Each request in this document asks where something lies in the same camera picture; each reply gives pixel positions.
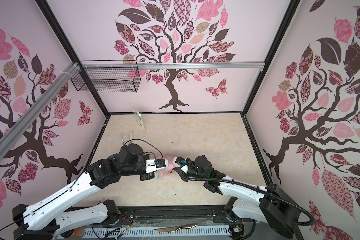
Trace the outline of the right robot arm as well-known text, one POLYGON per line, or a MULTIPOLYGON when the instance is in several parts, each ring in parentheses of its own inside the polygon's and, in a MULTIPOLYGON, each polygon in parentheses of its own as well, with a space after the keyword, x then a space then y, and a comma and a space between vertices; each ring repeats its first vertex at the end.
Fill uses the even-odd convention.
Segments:
POLYGON ((268 224, 287 239, 294 237, 301 212, 278 185, 255 186, 237 181, 215 170, 204 155, 194 161, 175 157, 172 162, 183 181, 203 182, 208 191, 229 196, 226 213, 232 222, 251 219, 268 224))

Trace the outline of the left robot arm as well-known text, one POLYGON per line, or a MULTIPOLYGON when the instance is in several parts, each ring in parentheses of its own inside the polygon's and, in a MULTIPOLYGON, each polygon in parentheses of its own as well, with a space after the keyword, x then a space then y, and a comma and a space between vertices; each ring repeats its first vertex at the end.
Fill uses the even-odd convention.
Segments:
POLYGON ((13 209, 15 240, 52 240, 60 234, 94 223, 115 221, 120 212, 114 201, 76 211, 69 209, 82 199, 117 183, 124 176, 151 178, 165 161, 150 158, 137 144, 121 147, 120 152, 91 164, 72 183, 33 205, 13 209))

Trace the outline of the white teddy bear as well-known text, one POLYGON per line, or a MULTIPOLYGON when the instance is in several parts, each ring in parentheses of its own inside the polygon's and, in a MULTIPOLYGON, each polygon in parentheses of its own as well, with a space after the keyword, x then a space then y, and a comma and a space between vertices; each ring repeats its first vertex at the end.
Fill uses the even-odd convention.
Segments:
POLYGON ((177 157, 164 157, 165 167, 159 168, 155 171, 154 180, 158 180, 159 178, 163 178, 169 175, 172 175, 175 172, 175 168, 178 168, 179 165, 176 163, 177 157))

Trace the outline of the pink teddy hoodie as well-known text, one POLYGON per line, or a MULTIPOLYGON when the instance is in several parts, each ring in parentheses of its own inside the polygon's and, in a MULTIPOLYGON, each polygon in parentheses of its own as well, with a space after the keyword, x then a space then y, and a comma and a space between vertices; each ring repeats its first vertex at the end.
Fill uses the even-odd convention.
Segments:
POLYGON ((156 171, 155 174, 159 177, 164 177, 169 174, 175 168, 174 160, 176 157, 164 157, 165 160, 165 167, 156 171))

